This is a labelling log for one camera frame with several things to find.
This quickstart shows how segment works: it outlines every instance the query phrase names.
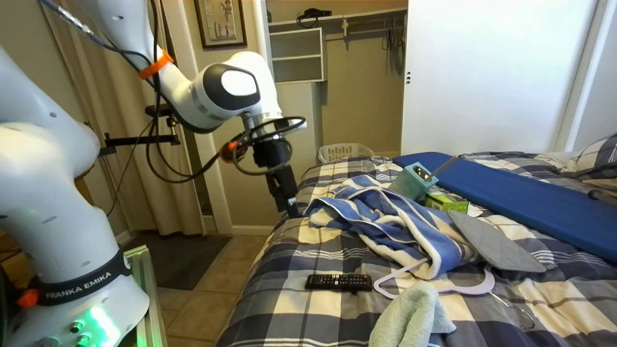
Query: bedsheet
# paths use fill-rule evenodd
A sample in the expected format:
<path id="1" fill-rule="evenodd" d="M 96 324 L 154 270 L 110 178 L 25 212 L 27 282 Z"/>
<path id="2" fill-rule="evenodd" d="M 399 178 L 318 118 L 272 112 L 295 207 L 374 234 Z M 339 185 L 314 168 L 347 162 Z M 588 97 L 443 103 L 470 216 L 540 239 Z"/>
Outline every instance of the bedsheet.
<path id="1" fill-rule="evenodd" d="M 482 160 L 524 176 L 540 170 L 542 180 L 557 180 L 549 166 L 534 158 L 522 160 L 528 166 L 520 158 Z M 347 178 L 370 176 L 387 187 L 399 172 L 389 160 L 347 160 L 312 168 L 299 185 L 299 207 L 306 209 L 312 199 L 331 195 Z M 617 344 L 613 266 L 482 207 L 472 207 L 472 214 L 528 251 L 547 272 L 526 276 L 493 270 L 497 284 L 490 295 L 439 295 L 457 330 L 434 336 L 437 345 Z M 368 345 L 374 324 L 391 301 L 376 291 L 306 291 L 304 280 L 314 272 L 364 272 L 378 280 L 397 268 L 347 232 L 310 226 L 308 218 L 285 220 L 270 236 L 218 345 Z M 482 268 L 466 264 L 449 272 L 447 280 L 476 284 Z M 387 282 L 387 291 L 401 293 L 414 284 L 412 278 L 397 278 Z"/>

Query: carpet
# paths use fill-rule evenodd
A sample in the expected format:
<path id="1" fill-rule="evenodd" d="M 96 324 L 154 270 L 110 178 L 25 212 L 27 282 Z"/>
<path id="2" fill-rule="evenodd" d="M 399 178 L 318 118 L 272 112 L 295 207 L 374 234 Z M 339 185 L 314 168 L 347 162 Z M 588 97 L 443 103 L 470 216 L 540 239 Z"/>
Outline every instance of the carpet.
<path id="1" fill-rule="evenodd" d="M 158 288 L 191 291 L 231 237 L 137 234 L 123 249 L 146 245 Z"/>

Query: white door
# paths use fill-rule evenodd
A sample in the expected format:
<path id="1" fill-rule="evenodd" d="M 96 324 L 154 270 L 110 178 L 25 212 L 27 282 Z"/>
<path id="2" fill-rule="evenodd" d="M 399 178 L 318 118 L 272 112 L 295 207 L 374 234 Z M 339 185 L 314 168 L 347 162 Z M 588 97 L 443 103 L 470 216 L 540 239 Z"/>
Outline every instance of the white door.
<path id="1" fill-rule="evenodd" d="M 596 0 L 412 0 L 401 153 L 547 151 Z"/>

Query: framed picture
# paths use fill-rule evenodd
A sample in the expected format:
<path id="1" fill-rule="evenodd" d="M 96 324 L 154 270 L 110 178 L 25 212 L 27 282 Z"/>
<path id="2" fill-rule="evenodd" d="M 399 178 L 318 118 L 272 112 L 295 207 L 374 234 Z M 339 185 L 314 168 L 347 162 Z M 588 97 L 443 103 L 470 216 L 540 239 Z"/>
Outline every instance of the framed picture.
<path id="1" fill-rule="evenodd" d="M 245 47 L 241 0 L 195 0 L 204 49 Z"/>

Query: blue mattress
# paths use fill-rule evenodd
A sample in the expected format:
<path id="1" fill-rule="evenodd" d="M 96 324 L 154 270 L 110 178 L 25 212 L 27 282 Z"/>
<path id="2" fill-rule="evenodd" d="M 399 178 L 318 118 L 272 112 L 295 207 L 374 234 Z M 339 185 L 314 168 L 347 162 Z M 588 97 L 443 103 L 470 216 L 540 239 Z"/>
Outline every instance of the blue mattress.
<path id="1" fill-rule="evenodd" d="M 441 153 L 418 153 L 393 162 L 403 168 L 420 162 L 428 170 L 437 170 L 449 158 Z M 439 187 L 470 203 L 617 264 L 617 207 L 613 205 L 463 158 L 449 164 L 437 178 Z"/>

